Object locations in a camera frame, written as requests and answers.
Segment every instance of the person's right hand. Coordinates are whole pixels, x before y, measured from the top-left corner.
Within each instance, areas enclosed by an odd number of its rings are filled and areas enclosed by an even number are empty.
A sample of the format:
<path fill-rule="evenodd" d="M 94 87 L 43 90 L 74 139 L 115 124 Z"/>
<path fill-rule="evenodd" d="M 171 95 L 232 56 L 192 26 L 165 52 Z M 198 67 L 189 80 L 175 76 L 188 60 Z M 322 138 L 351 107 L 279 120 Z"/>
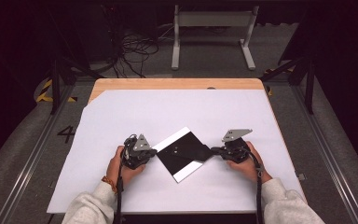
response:
<path fill-rule="evenodd" d="M 124 150 L 123 146 L 117 147 L 116 155 L 112 160 L 110 160 L 109 165 L 106 170 L 106 177 L 113 181 L 116 185 L 117 177 L 118 177 L 118 170 L 120 166 L 120 155 L 121 152 Z M 121 169 L 121 177 L 123 178 L 123 185 L 124 187 L 127 186 L 130 181 L 140 174 L 145 169 L 145 165 L 141 165 L 135 170 L 128 168 L 127 166 L 123 165 Z"/>
<path fill-rule="evenodd" d="M 261 160 L 260 155 L 255 150 L 255 147 L 252 145 L 252 143 L 246 142 L 246 144 L 251 149 L 251 152 L 255 155 L 258 162 L 260 164 L 263 164 L 263 161 Z M 250 179 L 254 182 L 257 181 L 257 170 L 255 169 L 255 163 L 253 162 L 253 160 L 251 158 L 248 158 L 246 161 L 243 161 L 241 163 L 235 163 L 234 161 L 227 161 L 227 164 L 233 170 L 243 173 L 243 175 L 245 175 L 245 177 L 247 177 L 248 179 Z M 269 175 L 269 173 L 267 173 L 267 170 L 263 171 L 263 174 L 261 176 L 261 183 L 264 184 L 265 182 L 269 181 L 270 179 L 272 179 L 272 177 Z"/>

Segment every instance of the white sleeve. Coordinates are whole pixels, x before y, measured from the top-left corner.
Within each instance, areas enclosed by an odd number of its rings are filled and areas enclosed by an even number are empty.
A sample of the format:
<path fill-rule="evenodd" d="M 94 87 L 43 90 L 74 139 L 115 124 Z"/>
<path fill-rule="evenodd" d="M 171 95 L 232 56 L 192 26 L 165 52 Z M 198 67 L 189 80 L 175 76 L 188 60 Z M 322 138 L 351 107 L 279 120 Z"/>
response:
<path fill-rule="evenodd" d="M 266 207 L 264 220 L 266 224 L 290 223 L 324 223 L 306 204 L 295 190 L 286 190 L 279 178 L 263 184 L 261 195 Z"/>
<path fill-rule="evenodd" d="M 80 193 L 69 205 L 62 223 L 112 223 L 116 195 L 101 182 L 92 193 Z"/>

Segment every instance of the black controller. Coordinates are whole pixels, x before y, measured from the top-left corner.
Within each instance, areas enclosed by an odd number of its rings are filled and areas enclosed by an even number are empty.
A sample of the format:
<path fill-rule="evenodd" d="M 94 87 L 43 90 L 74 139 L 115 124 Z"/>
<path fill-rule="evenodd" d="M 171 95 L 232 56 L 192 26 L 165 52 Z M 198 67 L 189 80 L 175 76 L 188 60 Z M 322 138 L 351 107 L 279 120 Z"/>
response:
<path fill-rule="evenodd" d="M 142 164 L 146 164 L 157 151 L 150 147 L 143 134 L 136 137 L 132 134 L 124 142 L 124 150 L 121 152 L 122 162 L 125 166 L 135 170 Z"/>
<path fill-rule="evenodd" d="M 247 133 L 251 133 L 251 129 L 229 130 L 223 137 L 223 147 L 212 147 L 211 151 L 215 155 L 220 155 L 223 160 L 241 163 L 249 158 L 251 149 L 241 138 Z"/>

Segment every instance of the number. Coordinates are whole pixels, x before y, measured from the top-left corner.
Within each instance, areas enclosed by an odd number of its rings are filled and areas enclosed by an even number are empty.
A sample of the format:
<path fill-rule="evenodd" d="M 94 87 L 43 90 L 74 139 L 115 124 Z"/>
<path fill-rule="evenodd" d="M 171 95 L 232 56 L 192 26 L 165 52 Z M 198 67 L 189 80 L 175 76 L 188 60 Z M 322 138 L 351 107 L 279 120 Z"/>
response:
<path fill-rule="evenodd" d="M 69 142 L 69 138 L 71 137 L 71 135 L 75 135 L 75 133 L 72 133 L 72 130 L 74 129 L 74 127 L 72 127 L 71 125 L 69 125 L 68 127 L 66 127 L 64 130 L 60 131 L 59 133 L 57 133 L 57 135 L 63 135 L 66 136 L 65 139 L 65 144 L 67 144 Z"/>

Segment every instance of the wooden table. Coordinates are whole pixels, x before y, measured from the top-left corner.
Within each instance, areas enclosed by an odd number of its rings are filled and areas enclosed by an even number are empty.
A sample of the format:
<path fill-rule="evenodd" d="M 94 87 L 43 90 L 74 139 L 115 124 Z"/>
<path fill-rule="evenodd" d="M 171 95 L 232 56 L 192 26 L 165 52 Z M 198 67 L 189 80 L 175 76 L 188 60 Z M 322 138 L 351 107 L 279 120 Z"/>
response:
<path fill-rule="evenodd" d="M 258 78 L 101 78 L 95 82 L 89 102 L 107 90 L 263 90 Z"/>

